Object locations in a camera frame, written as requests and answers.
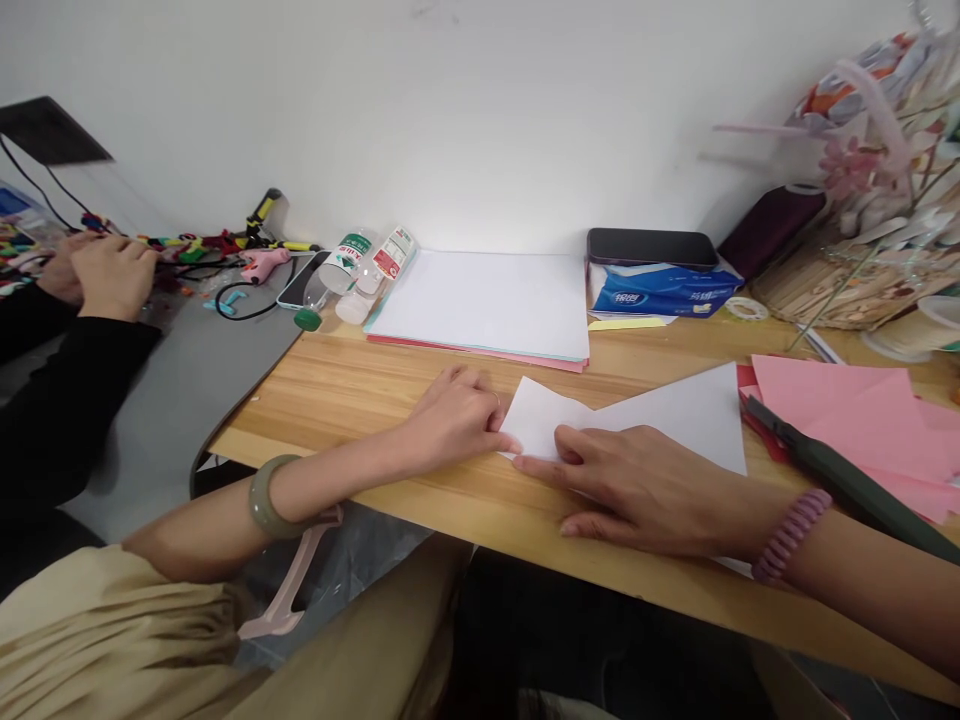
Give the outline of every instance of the braided bracelet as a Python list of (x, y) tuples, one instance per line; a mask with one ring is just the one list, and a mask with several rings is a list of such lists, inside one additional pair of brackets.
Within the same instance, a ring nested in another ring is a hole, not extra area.
[(753, 578), (765, 585), (775, 583), (787, 569), (790, 556), (807, 538), (813, 526), (833, 504), (825, 490), (808, 490), (798, 497), (780, 527), (770, 538), (760, 559), (753, 565)]

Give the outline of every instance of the hand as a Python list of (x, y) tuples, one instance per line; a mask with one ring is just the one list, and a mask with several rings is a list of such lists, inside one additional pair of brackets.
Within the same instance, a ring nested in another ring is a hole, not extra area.
[(646, 425), (622, 432), (561, 425), (555, 438), (564, 462), (517, 456), (514, 466), (615, 513), (572, 515), (560, 528), (566, 536), (752, 563), (795, 497), (724, 470)]
[(37, 280), (37, 286), (67, 305), (82, 303), (83, 289), (80, 278), (73, 270), (73, 254), (85, 248), (96, 237), (96, 233), (82, 232), (61, 240), (57, 245), (57, 254), (44, 266), (43, 275)]
[(463, 365), (447, 368), (401, 426), (413, 454), (412, 473), (489, 452), (520, 452), (514, 438), (499, 432), (505, 415), (500, 398), (479, 372)]
[(73, 268), (83, 286), (80, 316), (135, 322), (153, 287), (158, 257), (143, 243), (117, 235), (75, 252)]

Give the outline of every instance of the smartphone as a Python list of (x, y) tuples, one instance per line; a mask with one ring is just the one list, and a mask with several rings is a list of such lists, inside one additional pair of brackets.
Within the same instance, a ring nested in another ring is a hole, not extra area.
[(706, 235), (672, 230), (593, 228), (587, 233), (587, 254), (600, 265), (669, 263), (698, 272), (720, 263)]
[(304, 267), (297, 273), (297, 276), (290, 281), (279, 295), (277, 295), (277, 305), (287, 310), (299, 310), (303, 307), (303, 294), (306, 292), (307, 283), (311, 276), (317, 271), (317, 268), (327, 259), (330, 253), (326, 250), (318, 252)]

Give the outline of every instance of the black sleeve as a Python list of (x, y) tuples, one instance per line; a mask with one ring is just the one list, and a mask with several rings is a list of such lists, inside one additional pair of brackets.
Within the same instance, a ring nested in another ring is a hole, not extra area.
[(0, 409), (0, 518), (30, 520), (86, 487), (107, 432), (160, 331), (84, 317)]
[(77, 308), (30, 283), (0, 301), (0, 365), (67, 329)]

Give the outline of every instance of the beige sleeve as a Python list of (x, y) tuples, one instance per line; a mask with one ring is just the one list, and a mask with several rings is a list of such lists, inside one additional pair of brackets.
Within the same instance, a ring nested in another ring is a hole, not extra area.
[(452, 599), (473, 547), (432, 535), (300, 648), (230, 720), (434, 717), (453, 657)]
[(230, 667), (242, 615), (230, 585), (78, 550), (0, 604), (0, 717), (223, 717), (267, 677)]

